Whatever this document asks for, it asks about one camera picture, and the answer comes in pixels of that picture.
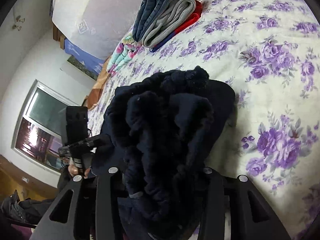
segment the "bed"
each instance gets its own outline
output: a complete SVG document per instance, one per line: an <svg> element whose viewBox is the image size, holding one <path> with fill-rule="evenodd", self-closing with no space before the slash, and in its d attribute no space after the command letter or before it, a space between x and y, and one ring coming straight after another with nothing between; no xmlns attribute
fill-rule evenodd
<svg viewBox="0 0 320 240"><path fill-rule="evenodd" d="M236 121L207 165L248 175L300 239L320 212L320 26L304 0L198 1L198 22L155 53L141 48L108 80L88 128L100 133L116 87L201 66L237 94Z"/></svg>

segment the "wooden furniture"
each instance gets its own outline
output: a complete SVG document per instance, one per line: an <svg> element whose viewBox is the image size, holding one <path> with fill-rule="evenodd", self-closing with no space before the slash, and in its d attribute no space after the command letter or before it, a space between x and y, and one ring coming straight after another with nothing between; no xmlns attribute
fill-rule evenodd
<svg viewBox="0 0 320 240"><path fill-rule="evenodd" d="M38 179L35 179L34 177L20 170L2 155L0 155L0 170L9 175L21 186L25 187L28 190L36 192L38 195L44 198L55 198L58 193L58 190L55 187L45 184L42 181L39 181Z"/></svg>

